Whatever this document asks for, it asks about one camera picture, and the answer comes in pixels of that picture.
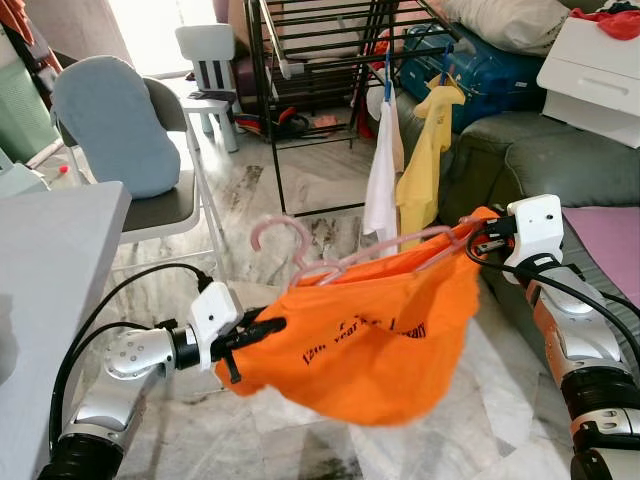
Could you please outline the orange printed t-shirt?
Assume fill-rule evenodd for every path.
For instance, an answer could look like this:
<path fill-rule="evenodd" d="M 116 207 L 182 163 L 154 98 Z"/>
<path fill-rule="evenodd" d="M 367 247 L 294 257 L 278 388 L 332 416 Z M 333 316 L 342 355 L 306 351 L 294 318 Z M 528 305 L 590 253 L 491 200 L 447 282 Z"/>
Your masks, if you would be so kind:
<path fill-rule="evenodd" d="M 449 236 L 353 265 L 332 283 L 312 275 L 261 312 L 285 328 L 236 349 L 238 396 L 271 387 L 289 401 L 362 426 L 394 426 L 424 416 L 451 388 L 479 307 L 480 268 L 462 251 L 477 207 Z"/>

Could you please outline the blue hanger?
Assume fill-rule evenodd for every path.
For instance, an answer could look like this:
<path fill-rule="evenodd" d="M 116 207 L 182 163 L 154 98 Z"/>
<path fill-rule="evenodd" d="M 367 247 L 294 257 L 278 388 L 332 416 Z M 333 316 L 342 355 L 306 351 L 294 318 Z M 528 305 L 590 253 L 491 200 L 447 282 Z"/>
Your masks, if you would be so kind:
<path fill-rule="evenodd" d="M 440 55 L 440 82 L 439 86 L 457 86 L 456 78 L 454 78 L 454 47 L 457 44 L 449 44 L 445 46 L 442 55 Z"/>
<path fill-rule="evenodd" d="M 380 69 L 381 86 L 383 86 L 384 101 L 390 102 L 396 96 L 396 83 L 394 83 L 394 63 L 390 59 L 390 54 L 384 56 L 383 68 Z"/>

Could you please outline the grey-green sofa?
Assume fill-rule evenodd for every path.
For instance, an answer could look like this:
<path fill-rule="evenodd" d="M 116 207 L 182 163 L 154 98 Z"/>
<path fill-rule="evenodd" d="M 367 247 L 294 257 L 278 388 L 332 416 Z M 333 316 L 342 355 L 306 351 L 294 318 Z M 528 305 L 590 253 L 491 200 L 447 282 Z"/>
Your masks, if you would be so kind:
<path fill-rule="evenodd" d="M 637 207 L 639 168 L 635 148 L 535 111 L 485 116 L 467 125 L 442 159 L 436 220 L 454 225 L 477 206 L 506 206 L 536 195 L 557 195 L 567 209 Z M 563 262 L 575 265 L 599 291 L 625 292 L 568 224 L 563 251 Z M 500 271 L 485 270 L 483 279 L 507 323 L 531 346 L 541 347 L 524 288 L 509 284 Z"/>

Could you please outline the yellow hanging garment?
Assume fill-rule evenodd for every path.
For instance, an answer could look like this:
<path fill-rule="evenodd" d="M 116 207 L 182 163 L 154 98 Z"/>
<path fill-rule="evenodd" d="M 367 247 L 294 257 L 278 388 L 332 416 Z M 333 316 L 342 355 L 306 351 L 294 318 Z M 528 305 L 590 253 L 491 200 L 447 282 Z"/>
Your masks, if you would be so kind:
<path fill-rule="evenodd" d="M 461 88 L 438 84 L 412 110 L 422 120 L 422 129 L 410 163 L 396 186 L 398 228 L 402 236 L 425 229 L 438 214 L 442 155 L 452 145 L 453 106 L 465 101 Z"/>

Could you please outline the purple mat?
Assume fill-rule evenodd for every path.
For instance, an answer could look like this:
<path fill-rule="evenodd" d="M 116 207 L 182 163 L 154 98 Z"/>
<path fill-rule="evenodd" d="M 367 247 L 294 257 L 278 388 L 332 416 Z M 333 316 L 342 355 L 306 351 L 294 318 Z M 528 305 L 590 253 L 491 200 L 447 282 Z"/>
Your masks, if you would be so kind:
<path fill-rule="evenodd" d="M 627 300 L 640 301 L 640 207 L 566 207 L 564 218 Z"/>

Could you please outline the white hanging garment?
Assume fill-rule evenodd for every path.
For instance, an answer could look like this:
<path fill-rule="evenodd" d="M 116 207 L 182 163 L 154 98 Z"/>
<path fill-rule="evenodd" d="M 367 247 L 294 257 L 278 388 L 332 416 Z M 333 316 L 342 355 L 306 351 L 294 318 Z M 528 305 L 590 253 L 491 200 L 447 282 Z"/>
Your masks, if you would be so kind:
<path fill-rule="evenodd" d="M 378 141 L 366 184 L 362 223 L 365 236 L 372 234 L 378 241 L 390 241 L 398 236 L 396 180 L 403 160 L 396 101 L 384 99 L 380 101 Z"/>

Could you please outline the white folding chair dark seat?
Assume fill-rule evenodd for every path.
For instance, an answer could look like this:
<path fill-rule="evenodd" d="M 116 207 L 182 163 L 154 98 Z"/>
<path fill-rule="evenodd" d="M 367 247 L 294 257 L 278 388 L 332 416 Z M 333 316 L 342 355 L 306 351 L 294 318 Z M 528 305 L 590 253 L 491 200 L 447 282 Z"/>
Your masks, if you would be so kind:
<path fill-rule="evenodd" d="M 180 109 L 182 109 L 183 119 L 186 120 L 186 129 L 169 134 L 170 140 L 177 146 L 180 154 L 179 182 L 164 195 L 137 198 L 137 200 L 134 200 L 131 192 L 125 188 L 131 201 L 125 210 L 122 243 L 137 244 L 156 241 L 156 239 L 191 232 L 198 224 L 205 224 L 210 238 L 209 247 L 196 250 L 193 255 L 210 257 L 216 271 L 224 273 L 223 250 L 227 237 L 221 228 L 220 212 L 212 197 L 209 175 L 205 172 L 204 151 L 198 146 L 195 127 L 188 122 L 182 106 Z M 76 172 L 79 182 L 106 183 L 97 182 L 93 177 L 81 146 L 69 145 L 64 141 L 63 131 L 56 116 L 55 124 L 64 145 L 72 150 L 70 165 Z"/>

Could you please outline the blue suitcase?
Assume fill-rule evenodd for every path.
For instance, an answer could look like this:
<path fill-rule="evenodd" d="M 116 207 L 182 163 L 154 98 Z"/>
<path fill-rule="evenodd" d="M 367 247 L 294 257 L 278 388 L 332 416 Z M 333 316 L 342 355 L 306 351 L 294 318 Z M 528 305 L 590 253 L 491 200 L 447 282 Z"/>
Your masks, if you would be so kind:
<path fill-rule="evenodd" d="M 538 86 L 544 58 L 515 54 L 498 49 L 461 24 L 454 32 L 466 41 L 462 49 L 454 38 L 435 24 L 411 26 L 404 33 L 403 50 L 448 49 L 448 55 L 425 54 L 407 58 L 399 67 L 399 88 L 407 95 L 424 100 L 433 81 L 444 67 L 451 68 L 457 86 L 465 93 L 465 104 L 453 109 L 452 131 L 460 133 L 475 120 L 506 111 L 539 111 L 547 91 Z"/>

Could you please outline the white drawer box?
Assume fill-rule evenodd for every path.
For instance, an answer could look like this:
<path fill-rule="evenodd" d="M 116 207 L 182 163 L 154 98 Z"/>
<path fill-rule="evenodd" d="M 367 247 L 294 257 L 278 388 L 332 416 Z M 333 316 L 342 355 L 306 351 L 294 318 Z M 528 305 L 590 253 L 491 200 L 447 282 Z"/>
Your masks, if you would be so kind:
<path fill-rule="evenodd" d="M 541 114 L 640 146 L 640 40 L 617 40 L 598 23 L 568 18 L 562 24 L 538 84 L 547 91 Z"/>

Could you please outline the grey folding table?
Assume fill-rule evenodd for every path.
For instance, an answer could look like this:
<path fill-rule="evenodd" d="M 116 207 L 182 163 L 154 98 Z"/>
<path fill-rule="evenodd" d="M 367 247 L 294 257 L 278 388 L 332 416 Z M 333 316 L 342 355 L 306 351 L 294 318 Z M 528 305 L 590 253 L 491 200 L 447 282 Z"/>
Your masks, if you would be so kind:
<path fill-rule="evenodd" d="M 100 300 L 131 196 L 122 183 L 0 198 L 0 480 L 49 460 L 50 397 Z"/>

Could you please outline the beige pillow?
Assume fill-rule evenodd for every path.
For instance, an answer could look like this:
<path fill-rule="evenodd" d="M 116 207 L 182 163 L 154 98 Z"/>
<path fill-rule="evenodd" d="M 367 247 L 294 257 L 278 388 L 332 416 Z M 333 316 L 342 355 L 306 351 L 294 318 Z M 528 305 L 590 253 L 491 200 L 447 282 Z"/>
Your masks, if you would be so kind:
<path fill-rule="evenodd" d="M 558 0 L 443 0 L 443 5 L 449 18 L 497 49 L 540 58 L 570 15 Z"/>

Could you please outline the black metal drying rack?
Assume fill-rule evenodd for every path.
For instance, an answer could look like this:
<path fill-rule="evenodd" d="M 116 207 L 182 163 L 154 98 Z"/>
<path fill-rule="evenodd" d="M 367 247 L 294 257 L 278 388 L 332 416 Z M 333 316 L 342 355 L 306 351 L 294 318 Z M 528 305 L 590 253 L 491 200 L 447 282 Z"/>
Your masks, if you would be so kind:
<path fill-rule="evenodd" d="M 429 0 L 243 0 L 255 114 L 268 142 L 280 211 L 280 152 L 358 138 L 366 97 L 412 59 L 444 58 L 461 27 Z"/>

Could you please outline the blue-grey seat cushion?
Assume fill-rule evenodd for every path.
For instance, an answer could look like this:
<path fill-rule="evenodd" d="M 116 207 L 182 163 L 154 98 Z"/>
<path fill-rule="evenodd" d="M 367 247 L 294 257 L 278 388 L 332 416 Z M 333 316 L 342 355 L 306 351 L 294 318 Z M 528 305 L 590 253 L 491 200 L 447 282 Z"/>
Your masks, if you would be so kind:
<path fill-rule="evenodd" d="M 134 200 L 177 186 L 180 154 L 169 134 L 184 131 L 186 120 L 166 84 L 115 56 L 93 56 L 56 78 L 52 110 L 64 141 L 81 146 L 97 182 L 118 180 Z"/>

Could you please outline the red cloth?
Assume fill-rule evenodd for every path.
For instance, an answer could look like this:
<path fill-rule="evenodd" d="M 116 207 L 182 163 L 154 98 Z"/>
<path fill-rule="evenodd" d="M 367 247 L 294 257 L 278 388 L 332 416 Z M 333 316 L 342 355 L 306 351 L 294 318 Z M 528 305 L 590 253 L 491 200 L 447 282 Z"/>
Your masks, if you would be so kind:
<path fill-rule="evenodd" d="M 620 41 L 634 40 L 640 36 L 640 10 L 632 9 L 625 12 L 609 13 L 594 12 L 586 13 L 581 9 L 573 9 L 570 18 L 590 20 L 596 27 L 603 31 L 605 35 L 616 38 Z"/>

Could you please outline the small white plastic chair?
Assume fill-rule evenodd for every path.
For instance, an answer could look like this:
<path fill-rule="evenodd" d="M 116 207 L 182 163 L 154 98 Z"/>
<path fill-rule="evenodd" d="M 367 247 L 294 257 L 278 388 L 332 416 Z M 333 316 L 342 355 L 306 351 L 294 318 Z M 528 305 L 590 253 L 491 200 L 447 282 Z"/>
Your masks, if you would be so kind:
<path fill-rule="evenodd" d="M 205 133 L 212 132 L 210 119 L 219 122 L 225 151 L 239 150 L 234 115 L 241 113 L 236 92 L 236 72 L 232 65 L 236 54 L 236 37 L 229 24 L 182 26 L 175 37 L 184 59 L 192 61 L 196 91 L 180 100 L 184 114 L 196 114 Z"/>

